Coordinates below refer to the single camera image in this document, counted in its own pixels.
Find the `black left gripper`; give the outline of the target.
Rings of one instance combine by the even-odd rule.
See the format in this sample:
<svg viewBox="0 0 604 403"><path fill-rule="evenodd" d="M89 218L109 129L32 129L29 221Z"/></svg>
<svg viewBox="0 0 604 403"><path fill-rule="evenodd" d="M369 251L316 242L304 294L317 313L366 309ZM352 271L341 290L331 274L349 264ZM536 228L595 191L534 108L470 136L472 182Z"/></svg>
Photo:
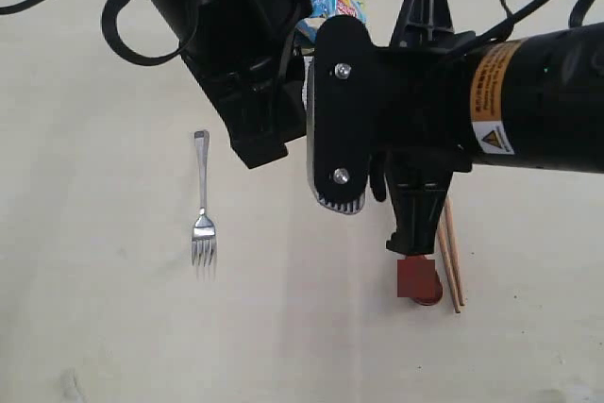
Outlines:
<svg viewBox="0 0 604 403"><path fill-rule="evenodd" d="M306 135L305 64L299 46L256 55L189 48L181 58L247 168L286 157L286 143Z"/></svg>

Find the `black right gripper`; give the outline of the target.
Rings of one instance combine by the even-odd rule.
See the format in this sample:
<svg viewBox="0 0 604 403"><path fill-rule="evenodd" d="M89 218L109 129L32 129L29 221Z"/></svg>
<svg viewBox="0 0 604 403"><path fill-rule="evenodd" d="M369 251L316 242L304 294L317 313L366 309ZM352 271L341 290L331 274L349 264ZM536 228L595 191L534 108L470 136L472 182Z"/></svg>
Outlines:
<svg viewBox="0 0 604 403"><path fill-rule="evenodd" d="M436 173L468 173L472 161L446 131L445 54L471 42L474 31L454 32L448 0L403 0L389 47L402 58L395 63L396 90L378 121L379 145L371 158L369 181L374 195L386 194L389 153L402 163ZM386 249L403 256L434 253L436 232L448 184L390 184L395 230Z"/></svg>

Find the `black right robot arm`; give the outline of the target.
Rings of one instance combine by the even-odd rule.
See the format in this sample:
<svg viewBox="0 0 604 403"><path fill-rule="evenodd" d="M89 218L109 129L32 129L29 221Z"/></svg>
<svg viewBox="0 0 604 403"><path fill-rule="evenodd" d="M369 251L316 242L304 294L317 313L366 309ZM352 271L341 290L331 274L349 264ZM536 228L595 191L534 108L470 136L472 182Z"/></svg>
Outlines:
<svg viewBox="0 0 604 403"><path fill-rule="evenodd" d="M521 40L533 0L481 36L425 45L379 115L370 183L390 199L388 250L429 255L455 173L476 164L601 173L603 26L578 0L565 29Z"/></svg>

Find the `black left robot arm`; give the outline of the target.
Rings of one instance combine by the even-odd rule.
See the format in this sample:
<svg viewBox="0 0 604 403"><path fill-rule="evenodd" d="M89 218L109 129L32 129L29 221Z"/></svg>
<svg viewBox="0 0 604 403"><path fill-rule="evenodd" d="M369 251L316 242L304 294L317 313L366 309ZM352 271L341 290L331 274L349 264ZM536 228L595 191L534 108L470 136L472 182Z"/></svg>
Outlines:
<svg viewBox="0 0 604 403"><path fill-rule="evenodd" d="M294 43L310 0L151 0L180 57L248 168L287 155L305 135L305 64Z"/></svg>

